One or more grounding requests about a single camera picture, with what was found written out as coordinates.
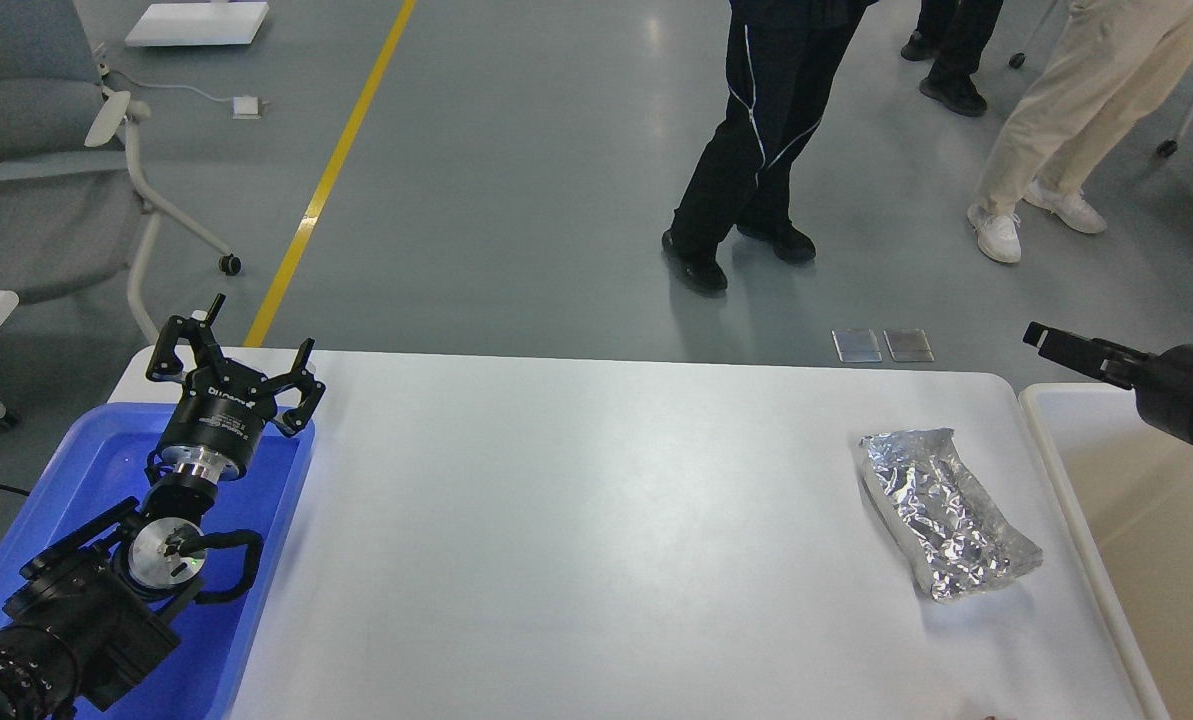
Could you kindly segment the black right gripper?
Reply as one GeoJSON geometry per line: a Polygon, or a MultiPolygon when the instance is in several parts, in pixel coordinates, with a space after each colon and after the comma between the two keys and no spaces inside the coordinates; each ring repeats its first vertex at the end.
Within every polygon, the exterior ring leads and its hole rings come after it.
{"type": "Polygon", "coordinates": [[[1154,355],[1031,322],[1022,341],[1039,356],[1113,387],[1135,389],[1141,418],[1193,446],[1193,345],[1154,355]]]}

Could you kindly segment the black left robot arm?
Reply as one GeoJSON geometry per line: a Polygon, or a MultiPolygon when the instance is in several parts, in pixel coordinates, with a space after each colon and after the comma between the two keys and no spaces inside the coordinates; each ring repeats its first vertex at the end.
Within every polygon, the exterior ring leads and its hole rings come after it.
{"type": "Polygon", "coordinates": [[[299,345],[268,375],[225,356],[202,316],[171,316],[149,356],[148,381],[183,389],[146,461],[149,491],[99,513],[25,561],[0,629],[0,719],[72,719],[76,702],[107,710],[180,646],[172,620],[190,606],[243,598],[261,575],[254,529],[208,532],[225,480],[243,478],[262,430],[293,437],[311,426],[324,383],[299,345]]]}

